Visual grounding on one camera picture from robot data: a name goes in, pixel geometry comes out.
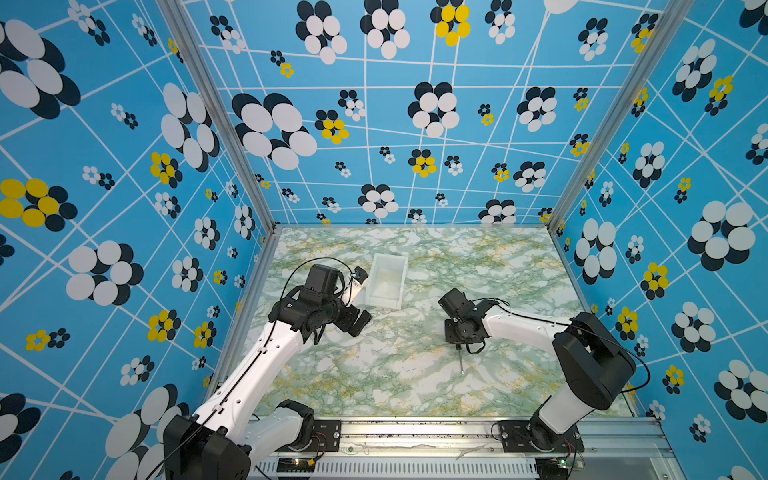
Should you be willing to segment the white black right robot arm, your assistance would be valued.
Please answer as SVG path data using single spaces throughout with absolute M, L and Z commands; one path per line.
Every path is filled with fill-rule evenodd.
M 514 311 L 493 298 L 470 300 L 456 288 L 438 300 L 447 314 L 446 341 L 480 353 L 489 338 L 512 340 L 555 356 L 565 385 L 535 411 L 526 439 L 540 451 L 551 451 L 581 419 L 605 411 L 637 371 L 631 353 L 597 317 L 580 312 L 571 318 Z

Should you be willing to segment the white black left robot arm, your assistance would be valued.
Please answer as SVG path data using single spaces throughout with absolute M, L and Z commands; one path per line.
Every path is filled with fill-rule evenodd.
M 334 325 L 358 336 L 371 315 L 354 306 L 368 278 L 360 268 L 328 266 L 325 257 L 307 261 L 305 282 L 285 286 L 268 322 L 244 359 L 215 393 L 190 416 L 175 416 L 163 432 L 164 458 L 149 473 L 167 479 L 245 479 L 281 447 L 303 448 L 312 440 L 314 411 L 285 400 L 246 430 L 255 408 L 286 363 Z

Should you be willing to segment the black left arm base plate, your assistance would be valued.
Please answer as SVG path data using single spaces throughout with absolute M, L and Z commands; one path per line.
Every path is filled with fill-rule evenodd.
M 341 441 L 342 421 L 338 419 L 316 419 L 311 431 L 301 437 L 297 443 L 289 444 L 286 451 L 338 452 Z

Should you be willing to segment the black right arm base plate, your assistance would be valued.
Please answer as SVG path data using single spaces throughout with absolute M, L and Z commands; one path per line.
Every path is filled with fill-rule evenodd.
M 491 427 L 491 436 L 502 444 L 505 453 L 552 454 L 583 453 L 584 443 L 576 426 L 564 434 L 545 426 L 532 427 L 528 420 L 501 420 Z

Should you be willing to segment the white plastic bin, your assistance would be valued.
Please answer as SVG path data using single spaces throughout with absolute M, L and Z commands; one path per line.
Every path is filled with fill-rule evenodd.
M 408 256 L 376 253 L 364 289 L 368 306 L 400 310 L 405 292 Z

